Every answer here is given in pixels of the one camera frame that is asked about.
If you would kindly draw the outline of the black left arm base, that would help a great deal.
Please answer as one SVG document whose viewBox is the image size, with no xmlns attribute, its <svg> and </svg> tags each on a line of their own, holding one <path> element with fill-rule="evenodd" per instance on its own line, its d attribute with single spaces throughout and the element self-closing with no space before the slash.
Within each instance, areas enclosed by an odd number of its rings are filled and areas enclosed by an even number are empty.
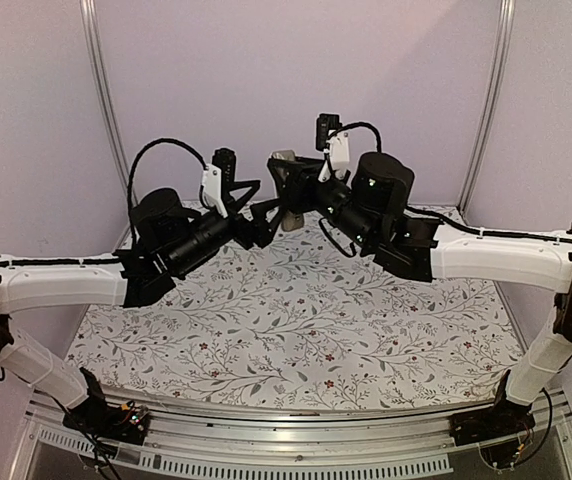
<svg viewBox="0 0 572 480">
<path fill-rule="evenodd" d="M 143 445 L 151 421 L 149 409 L 136 405 L 134 400 L 120 406 L 109 405 L 96 377 L 85 368 L 80 371 L 87 382 L 88 398 L 68 409 L 62 424 L 89 436 Z"/>
</svg>

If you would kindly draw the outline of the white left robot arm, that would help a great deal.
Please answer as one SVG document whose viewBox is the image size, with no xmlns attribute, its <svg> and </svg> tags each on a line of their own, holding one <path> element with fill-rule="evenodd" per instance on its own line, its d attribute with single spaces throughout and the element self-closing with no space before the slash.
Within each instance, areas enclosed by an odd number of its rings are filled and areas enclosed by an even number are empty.
<svg viewBox="0 0 572 480">
<path fill-rule="evenodd" d="M 50 395 L 92 433 L 107 433 L 115 415 L 95 376 L 54 355 L 13 325 L 11 316 L 77 305 L 131 309 L 158 303 L 228 242 L 250 249 L 272 240 L 279 221 L 267 215 L 279 200 L 252 205 L 249 217 L 242 213 L 259 187 L 257 180 L 236 180 L 233 152 L 219 149 L 202 165 L 204 209 L 185 206 L 170 187 L 130 201 L 132 244 L 126 249 L 72 258 L 0 255 L 0 368 Z"/>
</svg>

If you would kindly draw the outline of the white remote control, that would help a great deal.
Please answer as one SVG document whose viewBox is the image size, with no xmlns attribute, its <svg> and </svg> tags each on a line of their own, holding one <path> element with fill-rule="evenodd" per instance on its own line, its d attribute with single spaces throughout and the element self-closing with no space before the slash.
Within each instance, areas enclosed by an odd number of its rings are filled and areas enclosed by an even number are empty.
<svg viewBox="0 0 572 480">
<path fill-rule="evenodd" d="M 297 180 L 301 174 L 301 168 L 293 150 L 277 150 L 271 153 L 272 161 L 269 168 L 275 183 L 275 190 L 282 202 L 283 217 L 281 229 L 284 232 L 293 232 L 301 229 L 304 224 L 304 216 L 295 213 L 291 207 L 297 197 Z"/>
</svg>

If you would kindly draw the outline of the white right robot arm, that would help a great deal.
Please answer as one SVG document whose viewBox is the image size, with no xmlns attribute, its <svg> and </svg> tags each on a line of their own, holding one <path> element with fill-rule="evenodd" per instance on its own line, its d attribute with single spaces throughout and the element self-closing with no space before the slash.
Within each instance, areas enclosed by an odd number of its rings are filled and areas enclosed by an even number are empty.
<svg viewBox="0 0 572 480">
<path fill-rule="evenodd" d="M 315 144 L 321 158 L 285 150 L 268 159 L 281 213 L 317 212 L 350 240 L 349 255 L 397 278 L 479 279 L 554 293 L 545 326 L 484 412 L 487 432 L 505 435 L 572 358 L 572 226 L 550 233 L 493 230 L 409 206 L 415 174 L 384 151 L 379 130 L 368 122 L 344 124 L 336 114 L 322 114 Z"/>
</svg>

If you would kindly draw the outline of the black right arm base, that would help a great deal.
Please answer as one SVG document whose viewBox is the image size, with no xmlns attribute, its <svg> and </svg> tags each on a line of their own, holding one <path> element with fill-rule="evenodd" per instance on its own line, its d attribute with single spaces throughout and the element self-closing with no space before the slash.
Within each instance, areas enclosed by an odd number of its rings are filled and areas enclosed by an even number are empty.
<svg viewBox="0 0 572 480">
<path fill-rule="evenodd" d="M 525 450 L 525 441 L 517 440 L 518 433 L 529 434 L 535 426 L 532 405 L 509 401 L 506 388 L 510 371 L 498 385 L 493 403 L 485 408 L 456 413 L 449 417 L 449 435 L 456 446 L 477 444 L 512 435 L 505 443 L 483 447 L 480 451 L 484 463 L 494 469 L 513 468 Z"/>
</svg>

